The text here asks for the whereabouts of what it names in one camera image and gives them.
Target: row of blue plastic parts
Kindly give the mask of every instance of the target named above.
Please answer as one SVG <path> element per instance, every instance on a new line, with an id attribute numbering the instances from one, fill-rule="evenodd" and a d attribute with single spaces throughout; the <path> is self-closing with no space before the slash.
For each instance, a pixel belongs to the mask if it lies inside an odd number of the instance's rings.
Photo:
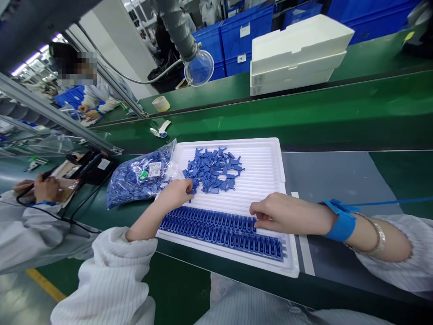
<path id="1" fill-rule="evenodd" d="M 193 222 L 167 217 L 163 219 L 160 229 L 239 251 L 264 255 L 277 260 L 283 259 L 281 242 L 273 237 L 231 231 L 230 229 L 222 229 L 203 224 L 197 225 Z"/>
<path id="2" fill-rule="evenodd" d="M 257 221 L 257 219 L 254 217 L 245 217 L 236 214 L 227 214 L 218 211 L 210 211 L 185 206 L 181 206 L 180 208 L 171 211 L 166 215 L 165 219 L 206 224 L 246 233 L 256 232 L 254 224 Z"/>

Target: bangle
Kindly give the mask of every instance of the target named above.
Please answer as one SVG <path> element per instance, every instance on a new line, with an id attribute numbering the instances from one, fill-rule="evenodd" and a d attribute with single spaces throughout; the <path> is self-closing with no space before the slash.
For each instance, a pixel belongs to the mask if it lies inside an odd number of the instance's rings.
<path id="1" fill-rule="evenodd" d="M 371 249 L 369 251 L 360 251 L 360 250 L 358 250 L 358 249 L 356 249 L 350 245 L 347 245 L 346 243 L 345 243 L 345 245 L 358 254 L 369 255 L 369 256 L 375 257 L 377 254 L 382 252 L 383 249 L 385 248 L 385 244 L 386 244 L 385 233 L 383 232 L 382 227 L 377 222 L 375 222 L 373 218 L 369 218 L 369 217 L 367 217 L 363 214 L 360 214 L 360 213 L 356 213 L 356 214 L 360 215 L 361 217 L 365 218 L 366 220 L 368 220 L 368 222 L 371 223 L 371 225 L 373 226 L 374 230 L 376 230 L 376 233 L 378 235 L 378 241 L 377 241 L 376 245 L 373 247 L 373 249 Z"/>

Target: worker's hand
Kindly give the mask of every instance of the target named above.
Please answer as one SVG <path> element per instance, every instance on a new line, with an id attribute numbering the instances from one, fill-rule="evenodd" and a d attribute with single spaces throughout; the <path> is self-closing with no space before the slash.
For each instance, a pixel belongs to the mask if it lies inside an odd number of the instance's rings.
<path id="1" fill-rule="evenodd" d="M 80 105 L 80 106 L 78 106 L 78 110 L 81 111 L 81 112 L 83 112 L 83 113 L 86 113 L 89 109 L 90 109 L 89 105 Z"/>
<path id="2" fill-rule="evenodd" d="M 23 193 L 24 190 L 26 190 L 26 189 L 27 189 L 31 184 L 33 184 L 33 181 L 32 181 L 32 180 L 24 180 L 24 181 L 19 182 L 19 183 L 18 183 L 17 185 L 15 185 L 14 188 L 13 188 L 13 190 L 14 190 L 14 195 L 15 195 L 15 196 L 20 195 L 20 194 Z M 33 195 L 33 193 L 32 193 L 32 192 L 28 192 L 28 193 L 26 194 L 26 196 L 28 196 L 28 195 Z"/>
<path id="3" fill-rule="evenodd" d="M 36 203 L 43 201 L 56 202 L 57 191 L 59 190 L 59 181 L 55 177 L 49 177 L 42 180 L 42 174 L 38 174 L 35 180 L 35 198 Z"/>
<path id="4" fill-rule="evenodd" d="M 95 111 L 95 110 L 88 111 L 88 112 L 86 113 L 86 116 L 87 116 L 89 119 L 91 119 L 91 120 L 96 120 L 96 119 L 98 119 L 98 118 L 101 117 L 101 115 L 100 115 L 97 111 Z"/>
<path id="5" fill-rule="evenodd" d="M 337 220 L 337 215 L 327 206 L 282 193 L 253 202 L 249 211 L 257 215 L 256 228 L 297 235 L 326 235 Z"/>
<path id="6" fill-rule="evenodd" d="M 167 210 L 179 208 L 183 203 L 194 198 L 194 195 L 188 194 L 193 189 L 193 181 L 189 178 L 184 180 L 173 180 L 159 194 L 155 203 Z"/>

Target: flexible hose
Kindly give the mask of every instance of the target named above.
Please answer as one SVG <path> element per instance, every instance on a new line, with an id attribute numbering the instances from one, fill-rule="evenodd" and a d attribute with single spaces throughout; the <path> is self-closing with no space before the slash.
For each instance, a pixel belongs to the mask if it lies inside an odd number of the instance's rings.
<path id="1" fill-rule="evenodd" d="M 98 47 L 96 46 L 96 44 L 92 41 L 92 39 L 90 38 L 89 34 L 87 34 L 87 32 L 84 30 L 84 28 L 81 26 L 80 22 L 76 22 L 75 23 L 78 28 L 83 32 L 84 36 L 87 37 L 87 39 L 89 40 L 90 44 L 95 48 L 96 52 L 101 56 L 101 58 L 116 72 L 118 73 L 120 76 L 124 77 L 125 79 L 132 81 L 136 84 L 152 84 L 156 81 L 158 81 L 159 79 L 161 79 L 163 76 L 165 76 L 171 69 L 173 69 L 176 65 L 178 65 L 180 62 L 182 62 L 182 59 L 178 59 L 175 63 L 173 63 L 172 65 L 170 65 L 167 69 L 165 69 L 159 76 L 157 76 L 155 79 L 153 80 L 149 80 L 149 81 L 139 81 L 139 80 L 134 80 L 128 76 L 125 76 L 123 73 L 121 73 L 119 70 L 117 70 L 105 57 L 104 55 L 99 51 Z"/>

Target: blue anti-static wrist strap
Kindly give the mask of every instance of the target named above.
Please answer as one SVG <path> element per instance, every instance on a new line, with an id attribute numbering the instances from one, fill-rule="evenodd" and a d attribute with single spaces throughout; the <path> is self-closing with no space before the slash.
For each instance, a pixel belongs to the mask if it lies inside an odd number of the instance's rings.
<path id="1" fill-rule="evenodd" d="M 360 209 L 348 206 L 336 199 L 325 200 L 319 204 L 327 205 L 335 214 L 338 214 L 338 219 L 331 231 L 324 237 L 339 242 L 348 240 L 356 226 L 356 218 L 351 213 L 358 212 Z"/>

